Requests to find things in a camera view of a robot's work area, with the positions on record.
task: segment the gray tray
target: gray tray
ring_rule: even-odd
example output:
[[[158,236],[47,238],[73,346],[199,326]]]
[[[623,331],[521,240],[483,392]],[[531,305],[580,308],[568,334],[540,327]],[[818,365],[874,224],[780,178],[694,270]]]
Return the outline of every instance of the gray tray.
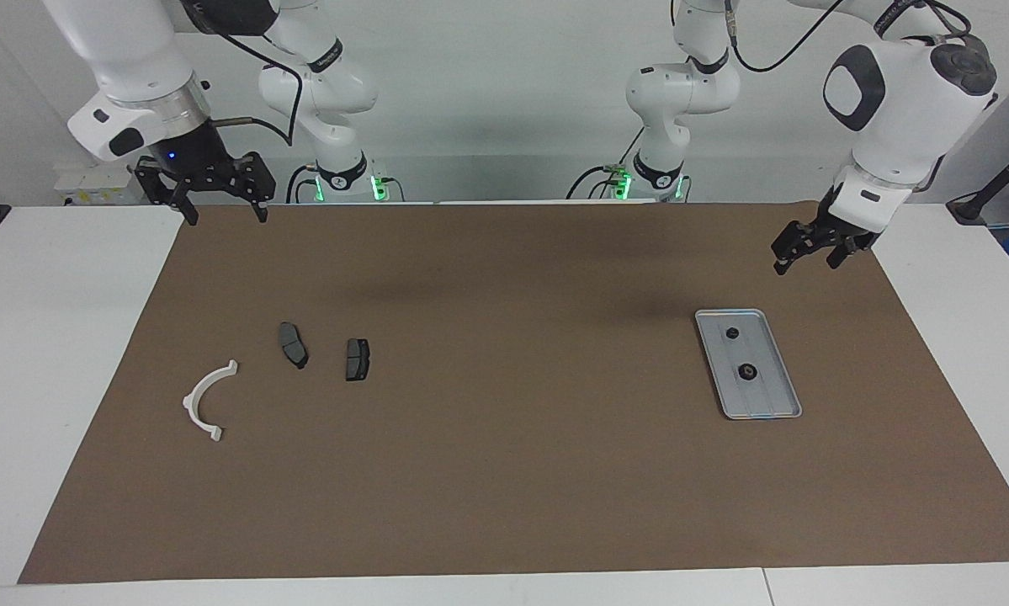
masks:
[[[695,322],[724,416],[768,419],[803,413],[765,314],[700,310]]]

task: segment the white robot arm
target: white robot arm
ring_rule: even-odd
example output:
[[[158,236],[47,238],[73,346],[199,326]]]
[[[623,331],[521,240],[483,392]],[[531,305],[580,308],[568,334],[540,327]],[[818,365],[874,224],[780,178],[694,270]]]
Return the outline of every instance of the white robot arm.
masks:
[[[69,121],[101,160],[149,148],[134,168],[153,204],[197,223],[193,191],[224,191],[253,207],[258,222],[276,184],[256,152],[227,153],[190,62],[159,0],[43,0],[64,37],[93,70],[100,92]],[[160,176],[175,183],[169,188]]]
[[[377,103],[377,86],[343,56],[343,44],[328,23],[318,0],[282,0],[276,22],[265,38],[300,64],[305,84],[297,123],[312,138],[317,172],[326,200],[379,199],[380,185],[372,157],[358,143],[346,115],[369,111]],[[261,96],[272,109],[292,116],[299,82],[277,69],[261,71]]]
[[[676,196],[692,138],[682,118],[727,110],[740,94],[723,0],[681,0],[672,33],[686,60],[636,70],[627,89],[628,106],[643,122],[632,157],[632,197],[662,202]]]
[[[930,1],[789,2],[864,19],[881,40],[846,50],[824,82],[830,114],[859,135],[814,222],[793,222],[774,242],[781,273],[820,248],[834,247],[831,267],[869,249],[984,111],[996,83],[982,41],[951,32]],[[736,99],[739,79],[727,60],[736,43],[733,8],[724,0],[682,0],[674,34],[688,63],[632,75],[628,103],[644,124],[632,158],[637,196],[670,200],[689,138],[682,117],[726,109]]]

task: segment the white wall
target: white wall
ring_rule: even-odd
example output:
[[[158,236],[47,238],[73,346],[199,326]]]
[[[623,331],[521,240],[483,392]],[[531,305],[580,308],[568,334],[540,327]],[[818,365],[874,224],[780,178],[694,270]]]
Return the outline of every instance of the white wall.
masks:
[[[989,42],[1005,96],[1009,0],[955,4]],[[632,70],[681,57],[662,0],[336,0],[328,11],[349,57],[381,85],[377,107],[354,118],[362,140],[420,200],[562,196],[582,168],[615,160],[638,130],[624,99]],[[768,63],[817,15],[754,0],[740,13],[743,52]],[[731,111],[691,119],[692,199],[822,196],[851,147],[851,133],[823,107],[824,75],[839,51],[873,37],[865,23],[833,15],[777,72],[744,74],[742,99]],[[179,38],[213,84],[215,116],[281,119],[258,99],[256,60],[223,39]],[[95,92],[38,0],[0,0],[0,41],[55,115],[68,118]],[[19,204],[46,202],[53,176],[42,163],[82,157],[61,127],[31,123],[25,114],[22,101],[0,86],[0,193]],[[311,158],[305,142],[290,150],[261,128],[234,128],[225,137],[232,153],[260,150],[282,184]],[[27,155],[32,164],[24,170],[18,162]]]

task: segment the brown table mat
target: brown table mat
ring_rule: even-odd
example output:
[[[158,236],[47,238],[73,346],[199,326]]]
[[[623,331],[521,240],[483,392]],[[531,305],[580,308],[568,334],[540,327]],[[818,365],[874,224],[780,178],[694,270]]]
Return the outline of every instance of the brown table mat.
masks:
[[[813,210],[201,208],[20,583],[1009,561],[1008,487],[874,257],[773,272]],[[702,308],[766,312],[803,417],[720,414]],[[212,442],[181,400],[231,358]]]

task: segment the black nut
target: black nut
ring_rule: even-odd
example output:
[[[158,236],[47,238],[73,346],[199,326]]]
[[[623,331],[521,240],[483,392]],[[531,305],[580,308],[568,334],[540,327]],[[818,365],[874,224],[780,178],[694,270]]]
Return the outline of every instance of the black nut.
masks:
[[[754,364],[740,364],[737,371],[740,373],[740,379],[755,380],[755,377],[758,377],[758,369]]]

